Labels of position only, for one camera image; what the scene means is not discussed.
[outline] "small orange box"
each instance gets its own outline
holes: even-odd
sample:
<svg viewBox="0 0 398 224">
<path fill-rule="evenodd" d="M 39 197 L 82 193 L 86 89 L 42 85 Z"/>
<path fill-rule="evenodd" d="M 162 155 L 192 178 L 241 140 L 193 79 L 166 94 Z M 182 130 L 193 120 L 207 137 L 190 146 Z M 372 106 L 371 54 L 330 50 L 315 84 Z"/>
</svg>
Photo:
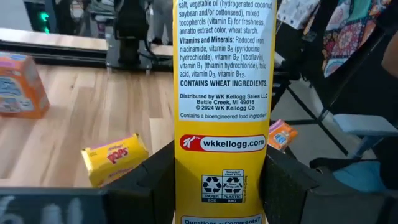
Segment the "small orange box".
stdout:
<svg viewBox="0 0 398 224">
<path fill-rule="evenodd" d="M 0 115 L 38 119 L 49 106 L 33 58 L 0 52 Z"/>
<path fill-rule="evenodd" d="M 286 147 L 296 138 L 298 132 L 282 120 L 276 121 L 269 126 L 268 145 L 274 149 L 284 151 Z"/>
</svg>

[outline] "black machine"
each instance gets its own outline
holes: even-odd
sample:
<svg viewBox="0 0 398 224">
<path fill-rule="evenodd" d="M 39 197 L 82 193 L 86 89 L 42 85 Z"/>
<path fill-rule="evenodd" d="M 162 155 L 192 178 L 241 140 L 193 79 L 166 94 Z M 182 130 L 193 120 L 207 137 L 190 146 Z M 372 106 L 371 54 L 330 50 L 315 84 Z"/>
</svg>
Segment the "black machine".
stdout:
<svg viewBox="0 0 398 224">
<path fill-rule="evenodd" d="M 114 2 L 114 35 L 109 40 L 107 66 L 128 70 L 172 71 L 172 56 L 155 55 L 148 43 L 146 12 L 150 4 L 145 0 Z"/>
<path fill-rule="evenodd" d="M 109 38 L 108 50 L 91 50 L 74 47 L 25 44 L 0 40 L 0 50 L 27 54 L 36 63 L 79 67 L 115 68 L 121 70 L 153 70 L 171 72 L 171 55 L 155 55 L 147 40 L 149 23 L 146 17 L 150 1 L 118 0 L 114 2 L 114 34 Z M 25 4 L 32 26 L 36 31 L 73 35 L 76 27 L 71 25 L 70 1 L 45 0 Z M 40 20 L 40 15 L 51 11 Z"/>
</svg>

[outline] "wooden surface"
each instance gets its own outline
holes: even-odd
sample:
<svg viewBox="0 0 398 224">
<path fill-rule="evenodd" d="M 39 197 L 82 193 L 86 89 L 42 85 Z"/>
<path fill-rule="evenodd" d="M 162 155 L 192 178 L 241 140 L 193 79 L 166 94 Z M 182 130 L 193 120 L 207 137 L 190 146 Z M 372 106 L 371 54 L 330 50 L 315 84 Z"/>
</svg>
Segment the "wooden surface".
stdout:
<svg viewBox="0 0 398 224">
<path fill-rule="evenodd" d="M 0 39 L 107 48 L 101 39 L 9 29 L 0 29 Z M 40 120 L 0 118 L 0 186 L 89 187 L 80 149 L 139 133 L 153 154 L 174 138 L 171 73 L 41 65 L 38 70 L 51 107 Z"/>
</svg>

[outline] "blue label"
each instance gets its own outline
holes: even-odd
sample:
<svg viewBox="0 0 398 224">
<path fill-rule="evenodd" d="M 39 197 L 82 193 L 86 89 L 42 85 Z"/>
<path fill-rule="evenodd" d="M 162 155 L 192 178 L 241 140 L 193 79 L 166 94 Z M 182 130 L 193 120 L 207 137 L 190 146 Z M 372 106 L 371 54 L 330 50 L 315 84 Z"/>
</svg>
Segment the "blue label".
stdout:
<svg viewBox="0 0 398 224">
<path fill-rule="evenodd" d="M 21 96 L 21 90 L 10 78 L 0 78 L 0 94 Z"/>
<path fill-rule="evenodd" d="M 283 134 L 276 134 L 274 136 L 274 139 L 280 145 L 284 145 L 287 142 L 287 139 L 286 139 L 286 137 Z"/>
<path fill-rule="evenodd" d="M 5 113 L 18 113 L 21 109 L 18 106 L 18 102 L 15 98 L 1 98 L 0 101 L 0 112 Z"/>
<path fill-rule="evenodd" d="M 23 111 L 33 110 L 33 104 L 30 99 L 19 99 L 19 108 Z"/>
<path fill-rule="evenodd" d="M 13 60 L 25 60 L 26 56 L 25 55 L 10 55 L 9 58 Z"/>
</svg>

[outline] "cereal box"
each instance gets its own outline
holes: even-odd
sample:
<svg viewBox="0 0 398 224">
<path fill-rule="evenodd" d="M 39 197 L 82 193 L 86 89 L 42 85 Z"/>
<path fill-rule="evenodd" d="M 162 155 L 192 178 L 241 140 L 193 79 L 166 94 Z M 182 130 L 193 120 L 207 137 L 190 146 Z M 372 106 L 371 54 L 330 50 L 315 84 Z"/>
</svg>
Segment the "cereal box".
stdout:
<svg viewBox="0 0 398 224">
<path fill-rule="evenodd" d="M 298 132 L 282 120 L 276 121 L 269 126 L 268 145 L 274 149 L 284 151 L 293 141 Z"/>
<path fill-rule="evenodd" d="M 148 152 L 138 134 L 81 151 L 93 187 L 104 186 L 138 166 Z"/>
<path fill-rule="evenodd" d="M 49 106 L 33 58 L 0 52 L 0 115 L 37 119 Z"/>
</svg>

